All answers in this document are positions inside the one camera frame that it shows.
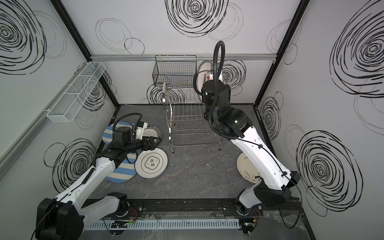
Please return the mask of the cream floral plate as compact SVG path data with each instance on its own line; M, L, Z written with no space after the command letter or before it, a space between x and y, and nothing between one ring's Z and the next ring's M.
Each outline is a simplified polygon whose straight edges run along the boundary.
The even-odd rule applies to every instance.
M248 159L245 153L241 153L237 158L237 169L240 175L247 181L258 184L263 178L259 170Z

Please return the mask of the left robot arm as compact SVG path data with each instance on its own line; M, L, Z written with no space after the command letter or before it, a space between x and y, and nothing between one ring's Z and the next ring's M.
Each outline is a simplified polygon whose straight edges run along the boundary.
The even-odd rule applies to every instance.
M125 143L112 141L91 166L71 186L54 199L44 199L38 206L36 228L31 238L37 240L77 240L90 225L110 214L125 216L131 209L127 196L111 192L85 206L90 194L111 174L127 155L137 150L154 150L162 141L142 137Z

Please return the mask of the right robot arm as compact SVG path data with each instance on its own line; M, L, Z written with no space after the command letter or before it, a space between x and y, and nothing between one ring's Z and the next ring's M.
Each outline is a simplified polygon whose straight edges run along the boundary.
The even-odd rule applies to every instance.
M290 188L297 185L301 176L273 155L244 111L231 107L230 86L220 80L207 81L199 94L206 106L205 119L213 132L232 141L262 175L258 184L238 195L237 211L246 215L260 204L276 207L287 203L292 196Z

